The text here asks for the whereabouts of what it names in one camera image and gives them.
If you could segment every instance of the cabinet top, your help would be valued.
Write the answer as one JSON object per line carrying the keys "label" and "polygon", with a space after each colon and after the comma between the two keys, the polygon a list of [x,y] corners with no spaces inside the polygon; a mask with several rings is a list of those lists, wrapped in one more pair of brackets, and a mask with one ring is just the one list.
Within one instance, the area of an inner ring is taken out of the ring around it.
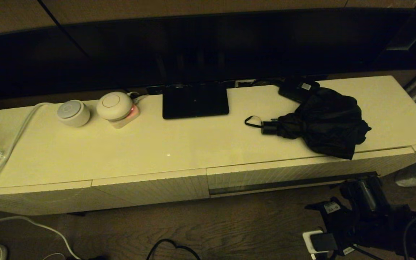
{"label": "cabinet top", "polygon": [[[416,104],[391,76],[320,81],[322,87],[357,99],[372,130],[356,152],[416,144]],[[228,89],[225,116],[164,120],[162,96],[139,103],[141,115],[121,129],[95,112],[80,128],[57,120],[61,104],[41,107],[0,173],[0,187],[31,186],[217,166],[322,157],[302,138],[288,140],[244,125],[256,115],[270,120],[298,103],[279,96],[276,86]],[[30,107],[0,110],[0,148],[7,149]],[[326,156],[326,160],[342,159]]]}

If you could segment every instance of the label sticker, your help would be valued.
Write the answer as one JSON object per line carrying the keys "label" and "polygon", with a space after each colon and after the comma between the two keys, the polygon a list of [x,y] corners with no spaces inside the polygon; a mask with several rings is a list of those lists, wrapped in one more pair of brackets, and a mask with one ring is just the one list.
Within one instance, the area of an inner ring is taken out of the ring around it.
{"label": "label sticker", "polygon": [[348,253],[351,253],[351,252],[353,252],[354,251],[354,248],[352,248],[352,247],[348,247],[347,249],[345,249],[345,250],[343,250],[343,254],[344,255],[347,255]]}
{"label": "label sticker", "polygon": [[332,212],[337,211],[338,209],[341,209],[340,205],[338,205],[336,202],[330,202],[324,205],[325,211],[327,211],[327,214],[330,214]]}
{"label": "label sticker", "polygon": [[302,86],[301,86],[301,88],[303,88],[305,90],[310,90],[311,89],[311,86],[310,86],[310,84],[303,83]]}

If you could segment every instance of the cabinet door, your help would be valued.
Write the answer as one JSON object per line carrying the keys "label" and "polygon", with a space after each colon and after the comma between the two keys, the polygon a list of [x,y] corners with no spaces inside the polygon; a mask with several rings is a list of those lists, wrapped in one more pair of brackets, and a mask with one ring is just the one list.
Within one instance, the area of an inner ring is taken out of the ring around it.
{"label": "cabinet door", "polygon": [[96,179],[92,186],[135,205],[209,198],[206,169]]}
{"label": "cabinet door", "polygon": [[103,191],[91,181],[0,188],[0,211],[46,215],[134,206]]}
{"label": "cabinet door", "polygon": [[413,148],[356,153],[353,160],[330,156],[208,168],[208,186],[213,189],[252,186],[349,174],[391,173],[416,160]]}

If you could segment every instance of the black umbrella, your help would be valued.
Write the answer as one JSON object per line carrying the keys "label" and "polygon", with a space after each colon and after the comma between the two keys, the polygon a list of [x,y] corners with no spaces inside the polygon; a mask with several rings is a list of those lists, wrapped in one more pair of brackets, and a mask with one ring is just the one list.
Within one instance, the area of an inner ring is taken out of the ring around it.
{"label": "black umbrella", "polygon": [[356,144],[365,141],[371,130],[362,120],[362,112],[353,97],[321,87],[303,102],[294,113],[277,120],[264,122],[259,127],[265,135],[276,134],[283,138],[302,137],[311,150],[343,159],[352,159]]}

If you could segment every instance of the wall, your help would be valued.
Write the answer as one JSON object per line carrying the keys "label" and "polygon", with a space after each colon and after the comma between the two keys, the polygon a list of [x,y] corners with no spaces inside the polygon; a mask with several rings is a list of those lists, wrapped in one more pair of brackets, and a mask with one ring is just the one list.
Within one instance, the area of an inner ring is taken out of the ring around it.
{"label": "wall", "polygon": [[[416,0],[44,0],[62,24],[313,8],[414,8]],[[36,0],[0,0],[0,34],[54,26]]]}

